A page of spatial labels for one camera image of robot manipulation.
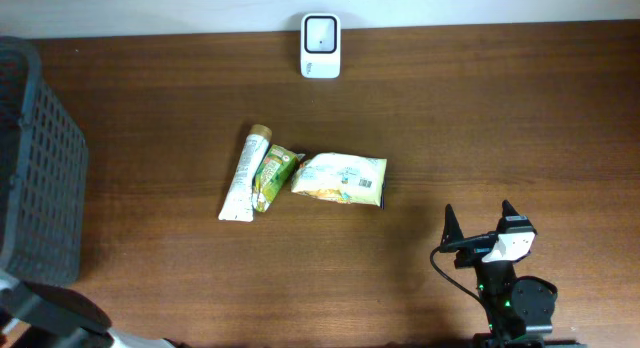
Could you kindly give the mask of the green snack pouch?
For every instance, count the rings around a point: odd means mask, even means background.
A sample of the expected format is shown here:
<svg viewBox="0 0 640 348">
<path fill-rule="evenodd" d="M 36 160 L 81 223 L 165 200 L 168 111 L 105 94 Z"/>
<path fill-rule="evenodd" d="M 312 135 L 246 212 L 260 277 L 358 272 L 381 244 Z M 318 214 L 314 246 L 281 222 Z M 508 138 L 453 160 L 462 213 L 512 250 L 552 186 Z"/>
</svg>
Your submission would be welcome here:
<svg viewBox="0 0 640 348">
<path fill-rule="evenodd" d="M 272 145 L 254 176 L 252 205 L 258 212 L 266 212 L 280 189 L 299 166 L 303 154 L 282 146 Z"/>
</svg>

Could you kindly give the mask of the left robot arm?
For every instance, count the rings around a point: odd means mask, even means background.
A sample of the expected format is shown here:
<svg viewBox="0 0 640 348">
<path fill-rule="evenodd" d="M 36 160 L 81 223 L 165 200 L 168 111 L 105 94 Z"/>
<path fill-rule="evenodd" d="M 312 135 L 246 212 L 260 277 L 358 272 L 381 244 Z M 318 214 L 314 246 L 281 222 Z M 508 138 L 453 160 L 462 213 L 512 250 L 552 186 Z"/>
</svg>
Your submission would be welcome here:
<svg viewBox="0 0 640 348">
<path fill-rule="evenodd" d="M 116 330 L 108 315 L 71 289 L 1 273 L 1 345 L 44 348 L 177 348 L 166 338 Z"/>
</svg>

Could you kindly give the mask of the white tube with tan cap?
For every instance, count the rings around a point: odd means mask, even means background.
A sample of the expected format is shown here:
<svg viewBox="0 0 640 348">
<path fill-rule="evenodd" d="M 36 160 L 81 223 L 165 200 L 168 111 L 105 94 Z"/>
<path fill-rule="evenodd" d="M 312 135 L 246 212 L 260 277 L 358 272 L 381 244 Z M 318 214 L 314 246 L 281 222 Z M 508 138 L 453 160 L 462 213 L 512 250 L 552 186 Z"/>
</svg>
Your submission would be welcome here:
<svg viewBox="0 0 640 348">
<path fill-rule="evenodd" d="M 261 164 L 272 137 L 270 128 L 254 124 L 246 140 L 225 197 L 218 219 L 222 221 L 253 221 L 253 179 Z"/>
</svg>

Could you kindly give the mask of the white yellow snack bag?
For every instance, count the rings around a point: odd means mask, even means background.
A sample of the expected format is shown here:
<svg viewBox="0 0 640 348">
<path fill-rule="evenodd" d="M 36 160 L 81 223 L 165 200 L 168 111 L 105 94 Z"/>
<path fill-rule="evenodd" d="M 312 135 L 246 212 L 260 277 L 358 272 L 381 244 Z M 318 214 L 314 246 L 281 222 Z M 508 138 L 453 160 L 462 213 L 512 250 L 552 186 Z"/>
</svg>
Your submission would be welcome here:
<svg viewBox="0 0 640 348">
<path fill-rule="evenodd" d="M 387 160 L 320 153 L 302 163 L 291 192 L 340 204 L 384 206 Z"/>
</svg>

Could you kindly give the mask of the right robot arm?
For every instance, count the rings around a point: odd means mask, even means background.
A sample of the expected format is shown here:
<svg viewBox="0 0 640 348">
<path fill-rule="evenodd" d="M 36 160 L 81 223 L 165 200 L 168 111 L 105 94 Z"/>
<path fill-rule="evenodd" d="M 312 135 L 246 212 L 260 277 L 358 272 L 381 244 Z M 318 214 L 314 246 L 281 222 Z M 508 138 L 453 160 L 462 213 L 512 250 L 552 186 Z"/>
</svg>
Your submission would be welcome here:
<svg viewBox="0 0 640 348">
<path fill-rule="evenodd" d="M 489 331 L 473 336 L 472 347 L 579 347 L 575 340 L 546 339 L 553 331 L 552 316 L 558 288 L 535 276 L 517 276 L 514 266 L 531 254 L 537 236 L 530 219 L 507 200 L 502 202 L 496 228 L 466 237 L 451 205 L 445 207 L 440 244 L 430 253 L 434 270 L 473 298 L 485 312 Z M 454 267 L 472 268 L 476 290 L 471 291 L 446 274 L 435 255 L 453 253 Z"/>
</svg>

